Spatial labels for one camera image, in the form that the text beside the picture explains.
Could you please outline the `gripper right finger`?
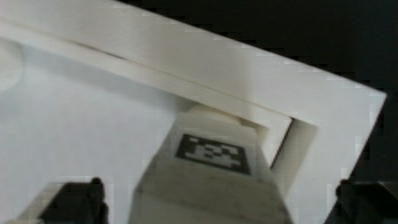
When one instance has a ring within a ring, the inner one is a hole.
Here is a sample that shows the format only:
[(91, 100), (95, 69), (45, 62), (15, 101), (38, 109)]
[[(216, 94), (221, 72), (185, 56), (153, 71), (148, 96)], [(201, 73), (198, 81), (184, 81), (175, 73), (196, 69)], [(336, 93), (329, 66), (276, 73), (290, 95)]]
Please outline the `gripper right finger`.
[(345, 179), (336, 196), (326, 224), (398, 224), (398, 182)]

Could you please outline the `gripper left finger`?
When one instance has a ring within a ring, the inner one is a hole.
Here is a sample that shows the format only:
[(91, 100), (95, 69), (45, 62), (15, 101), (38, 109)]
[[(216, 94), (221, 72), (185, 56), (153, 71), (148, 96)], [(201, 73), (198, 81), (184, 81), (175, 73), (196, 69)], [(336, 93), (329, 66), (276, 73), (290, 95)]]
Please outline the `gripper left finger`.
[(105, 185), (98, 177), (63, 185), (40, 220), (43, 224), (109, 224)]

